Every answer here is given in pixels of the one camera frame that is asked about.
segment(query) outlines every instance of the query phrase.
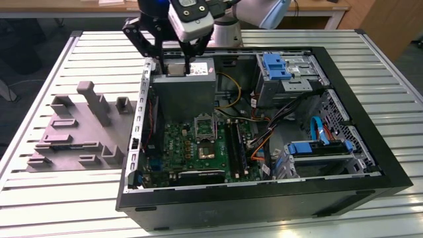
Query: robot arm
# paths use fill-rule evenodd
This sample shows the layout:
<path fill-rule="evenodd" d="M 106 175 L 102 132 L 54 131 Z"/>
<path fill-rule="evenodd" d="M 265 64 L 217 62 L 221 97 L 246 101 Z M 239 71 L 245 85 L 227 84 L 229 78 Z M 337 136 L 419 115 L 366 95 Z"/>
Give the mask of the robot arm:
<path fill-rule="evenodd" d="M 163 73 L 163 42 L 178 41 L 186 57 L 186 73 L 190 62 L 203 55 L 213 37 L 214 20 L 233 12 L 233 17 L 262 28 L 275 28 L 282 21 L 291 0 L 139 0 L 142 15 L 127 21 L 123 31 L 145 57 L 153 57 Z M 155 37 L 155 44 L 146 39 L 142 30 Z"/>

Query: ram slot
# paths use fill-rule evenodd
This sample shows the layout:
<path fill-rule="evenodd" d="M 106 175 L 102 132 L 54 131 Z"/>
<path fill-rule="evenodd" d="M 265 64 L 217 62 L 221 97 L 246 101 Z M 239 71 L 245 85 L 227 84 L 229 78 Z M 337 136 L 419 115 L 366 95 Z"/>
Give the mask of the ram slot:
<path fill-rule="evenodd" d="M 243 171 L 243 162 L 242 162 L 242 155 L 239 153 L 239 136 L 238 136 L 238 124 L 233 122 L 231 124 L 231 138 L 233 138 L 233 148 L 234 148 L 234 154 L 235 154 L 235 162 L 238 165 L 239 175 L 245 176 Z"/>
<path fill-rule="evenodd" d="M 247 175 L 249 168 L 247 168 L 246 148 L 245 148 L 243 137 L 242 137 L 238 123 L 235 123 L 235 134 L 237 134 L 237 138 L 238 138 L 237 149 L 238 149 L 239 167 L 242 169 L 242 174 Z"/>
<path fill-rule="evenodd" d="M 237 149 L 234 148 L 234 140 L 233 140 L 233 133 L 231 133 L 231 122 L 229 122 L 225 126 L 225 137 L 226 137 L 226 147 L 230 157 L 230 169 L 231 169 L 231 176 L 233 178 L 239 178 L 239 164 L 238 164 L 238 157 L 235 154 Z"/>

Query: floor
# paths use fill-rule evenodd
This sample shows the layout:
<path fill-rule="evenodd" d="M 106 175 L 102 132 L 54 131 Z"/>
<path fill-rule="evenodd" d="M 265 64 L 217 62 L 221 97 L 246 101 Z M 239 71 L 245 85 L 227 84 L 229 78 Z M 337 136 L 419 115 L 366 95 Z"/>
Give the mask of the floor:
<path fill-rule="evenodd" d="M 0 158 L 12 140 L 20 123 L 32 105 L 32 101 L 42 88 L 43 82 L 55 65 L 63 47 L 74 30 L 85 31 L 121 31 L 125 23 L 123 18 L 93 18 L 93 19 L 66 19 L 63 28 L 59 28 L 54 19 L 40 19 L 40 26 L 47 35 L 47 41 L 35 48 L 43 61 L 43 68 L 31 75 L 19 75 L 0 61 L 0 78 L 7 84 L 14 84 L 23 80 L 32 80 L 12 87 L 19 95 L 19 101 L 7 102 L 0 98 Z M 402 57 L 395 62 L 395 66 L 421 93 L 423 93 L 423 49 L 417 44 L 410 44 Z"/>

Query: yellow wire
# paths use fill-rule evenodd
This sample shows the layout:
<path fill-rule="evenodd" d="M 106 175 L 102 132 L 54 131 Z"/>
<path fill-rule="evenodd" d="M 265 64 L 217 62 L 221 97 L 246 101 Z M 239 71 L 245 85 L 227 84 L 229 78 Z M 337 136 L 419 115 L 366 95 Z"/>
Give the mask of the yellow wire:
<path fill-rule="evenodd" d="M 241 89 L 241 86 L 239 86 L 238 82 L 235 81 L 235 79 L 234 79 L 230 75 L 227 75 L 226 73 L 222 73 L 222 72 L 218 72 L 217 74 L 222 74 L 222 75 L 226 76 L 229 79 L 231 79 L 233 82 L 235 83 L 237 87 L 238 87 L 238 98 L 237 98 L 235 102 L 231 103 L 230 105 L 226 105 L 226 106 L 222 106 L 222 107 L 215 107 L 215 108 L 218 108 L 218 109 L 230 108 L 230 107 L 233 107 L 233 106 L 238 103 L 238 101 L 241 100 L 242 89 Z"/>

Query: motherboard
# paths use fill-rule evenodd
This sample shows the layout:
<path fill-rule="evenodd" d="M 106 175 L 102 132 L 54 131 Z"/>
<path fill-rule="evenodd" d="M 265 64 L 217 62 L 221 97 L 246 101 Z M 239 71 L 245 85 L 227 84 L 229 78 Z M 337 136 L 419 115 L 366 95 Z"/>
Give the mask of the motherboard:
<path fill-rule="evenodd" d="M 249 121 L 198 117 L 165 127 L 163 156 L 149 162 L 154 187 L 261 180 L 259 166 L 247 160 Z"/>

